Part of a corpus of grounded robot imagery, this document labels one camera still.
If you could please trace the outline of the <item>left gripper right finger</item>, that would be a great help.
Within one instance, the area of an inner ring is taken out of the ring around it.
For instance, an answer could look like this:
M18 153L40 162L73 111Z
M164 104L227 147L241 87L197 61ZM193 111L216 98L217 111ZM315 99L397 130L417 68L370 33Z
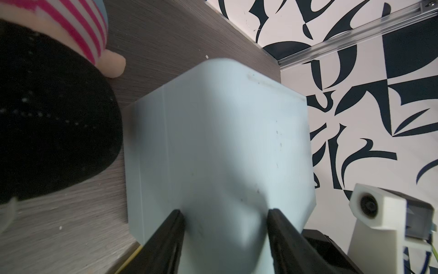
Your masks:
M329 272L329 265L279 209L268 211L266 225L276 274Z

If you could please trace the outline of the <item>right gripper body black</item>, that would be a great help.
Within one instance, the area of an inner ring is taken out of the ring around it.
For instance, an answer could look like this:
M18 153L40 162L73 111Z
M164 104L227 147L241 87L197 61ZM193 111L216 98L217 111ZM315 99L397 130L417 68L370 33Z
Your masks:
M329 236L314 229L304 229L302 236L338 274L363 273Z

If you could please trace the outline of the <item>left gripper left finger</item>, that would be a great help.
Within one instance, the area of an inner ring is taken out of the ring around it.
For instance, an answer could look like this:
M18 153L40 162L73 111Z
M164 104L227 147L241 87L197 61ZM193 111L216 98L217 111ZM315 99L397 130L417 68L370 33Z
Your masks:
M184 243L185 219L173 210L121 274L176 274Z

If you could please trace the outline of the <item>light blue drawer box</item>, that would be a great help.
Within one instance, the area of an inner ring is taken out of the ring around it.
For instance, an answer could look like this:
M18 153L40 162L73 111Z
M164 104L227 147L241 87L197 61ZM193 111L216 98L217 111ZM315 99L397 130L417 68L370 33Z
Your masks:
M181 274L271 274L266 217L302 231L316 206L305 96L210 59L122 111L128 224L146 244L185 218Z

